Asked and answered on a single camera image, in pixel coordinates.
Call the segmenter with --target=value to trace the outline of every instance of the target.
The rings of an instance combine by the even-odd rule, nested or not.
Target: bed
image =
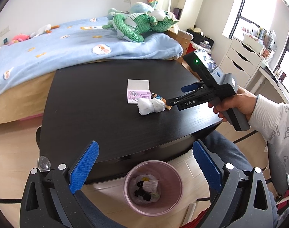
[[[177,59],[190,36],[149,32],[142,43],[102,29],[106,17],[63,23],[52,33],[0,48],[0,124],[43,113],[55,71],[108,59]]]

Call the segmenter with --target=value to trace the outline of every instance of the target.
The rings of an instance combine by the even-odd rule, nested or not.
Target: ribbed cuff
[[[258,95],[253,114],[249,120],[250,126],[269,138],[275,125],[281,117],[281,104],[274,103],[262,95]]]

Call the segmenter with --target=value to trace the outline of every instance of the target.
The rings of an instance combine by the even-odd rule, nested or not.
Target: clear plastic sphere
[[[51,170],[51,161],[45,156],[41,156],[37,160],[37,168],[40,170],[40,172],[49,171]]]

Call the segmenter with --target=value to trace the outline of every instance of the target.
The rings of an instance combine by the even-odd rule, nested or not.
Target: display screen
[[[217,69],[217,65],[205,50],[196,51],[196,55],[206,66],[210,73],[213,73],[215,69]]]

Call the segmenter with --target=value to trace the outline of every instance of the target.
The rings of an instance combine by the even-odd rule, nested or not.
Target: wooden floor
[[[22,197],[29,172],[36,167],[39,157],[35,133],[41,122],[42,118],[34,118],[0,125],[0,198]],[[236,132],[228,123],[222,123],[218,131],[231,141],[249,133]],[[264,153],[265,141],[259,133],[239,142],[238,146],[253,166],[263,168],[268,164],[267,153]],[[191,151],[169,163],[182,177],[184,193],[179,205],[163,216],[145,217],[132,211],[122,194],[123,178],[86,185],[82,191],[104,214],[128,228],[178,228],[182,224],[188,205],[197,198],[208,197],[209,189]],[[209,202],[199,203],[193,218],[208,207]],[[0,209],[14,227],[19,227],[20,204],[0,204]]]

